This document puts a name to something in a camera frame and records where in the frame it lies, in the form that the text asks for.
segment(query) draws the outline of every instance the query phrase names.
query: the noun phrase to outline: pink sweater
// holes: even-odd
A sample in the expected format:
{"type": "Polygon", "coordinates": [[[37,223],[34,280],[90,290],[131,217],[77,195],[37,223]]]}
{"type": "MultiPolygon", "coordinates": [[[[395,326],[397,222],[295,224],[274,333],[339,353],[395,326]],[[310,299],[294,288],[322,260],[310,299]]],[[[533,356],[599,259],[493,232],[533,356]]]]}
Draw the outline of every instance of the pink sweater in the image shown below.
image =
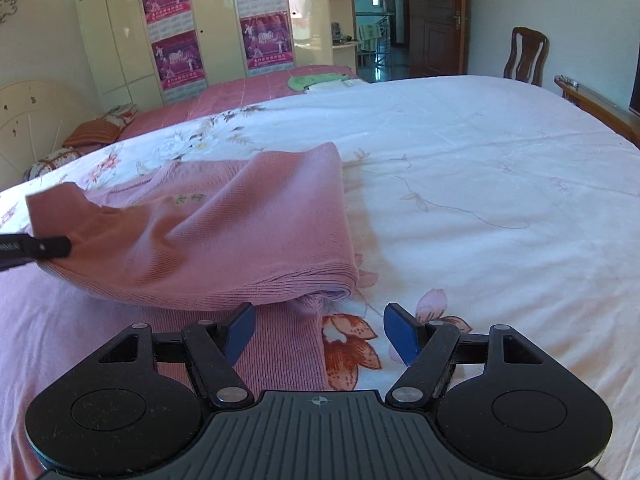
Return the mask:
{"type": "MultiPolygon", "coordinates": [[[[135,322],[175,331],[252,301],[257,329],[236,365],[245,383],[325,388],[320,308],[357,279],[334,145],[173,162],[86,196],[62,184],[28,205],[34,235],[68,235],[73,249],[49,272],[0,273],[3,480],[41,471],[24,434],[31,400],[135,322]]],[[[186,380],[184,366],[160,369],[186,380]]]]}

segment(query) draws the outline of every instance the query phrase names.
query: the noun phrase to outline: poster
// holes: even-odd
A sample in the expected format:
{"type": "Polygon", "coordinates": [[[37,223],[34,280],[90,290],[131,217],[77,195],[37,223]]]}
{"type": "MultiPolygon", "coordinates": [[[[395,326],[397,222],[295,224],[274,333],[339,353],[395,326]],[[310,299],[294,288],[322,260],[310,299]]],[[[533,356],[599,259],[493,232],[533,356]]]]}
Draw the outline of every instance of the poster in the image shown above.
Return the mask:
{"type": "Polygon", "coordinates": [[[195,30],[151,45],[167,104],[194,97],[207,87],[195,30]]]}
{"type": "Polygon", "coordinates": [[[294,67],[288,0],[236,0],[249,77],[294,67]]]}
{"type": "Polygon", "coordinates": [[[240,20],[247,68],[293,63],[289,20],[286,12],[274,12],[240,20]]]}
{"type": "Polygon", "coordinates": [[[142,0],[152,43],[193,30],[191,0],[142,0]]]}

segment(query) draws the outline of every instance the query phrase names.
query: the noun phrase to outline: orange striped pillow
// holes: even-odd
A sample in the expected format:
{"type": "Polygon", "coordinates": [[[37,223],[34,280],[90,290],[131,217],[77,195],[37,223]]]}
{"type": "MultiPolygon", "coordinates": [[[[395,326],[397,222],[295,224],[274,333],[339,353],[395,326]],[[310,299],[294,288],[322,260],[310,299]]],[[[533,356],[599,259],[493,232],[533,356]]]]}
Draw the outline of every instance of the orange striped pillow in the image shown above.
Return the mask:
{"type": "Polygon", "coordinates": [[[105,119],[95,119],[80,124],[62,143],[64,148],[78,148],[88,144],[112,144],[120,136],[121,129],[105,119]]]}

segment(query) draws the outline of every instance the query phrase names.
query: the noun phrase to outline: crosshair logo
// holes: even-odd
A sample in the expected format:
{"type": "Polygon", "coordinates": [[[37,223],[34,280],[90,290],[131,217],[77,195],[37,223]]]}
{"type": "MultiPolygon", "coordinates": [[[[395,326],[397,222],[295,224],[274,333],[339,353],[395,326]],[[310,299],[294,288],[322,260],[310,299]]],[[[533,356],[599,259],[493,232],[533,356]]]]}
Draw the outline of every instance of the crosshair logo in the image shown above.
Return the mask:
{"type": "Polygon", "coordinates": [[[329,399],[323,396],[317,396],[311,399],[309,402],[314,403],[316,406],[324,406],[326,403],[331,402],[329,399]]]}

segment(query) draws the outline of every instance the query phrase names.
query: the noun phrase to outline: white floral bed sheet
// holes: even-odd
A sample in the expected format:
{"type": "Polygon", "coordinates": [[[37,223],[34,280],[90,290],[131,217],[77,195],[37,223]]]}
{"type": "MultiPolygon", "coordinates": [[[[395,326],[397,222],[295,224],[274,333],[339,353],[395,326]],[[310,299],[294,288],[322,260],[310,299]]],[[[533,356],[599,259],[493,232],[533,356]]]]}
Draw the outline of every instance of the white floral bed sheet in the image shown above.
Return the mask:
{"type": "Polygon", "coordinates": [[[510,324],[609,405],[614,436],[599,471],[640,478],[640,152],[543,89],[430,78],[232,110],[2,192],[0,231],[24,231],[24,196],[60,182],[113,186],[168,160],[327,141],[343,158],[360,267],[356,294],[326,306],[331,386],[384,394],[402,373],[383,331],[388,302],[465,331],[510,324]]]}

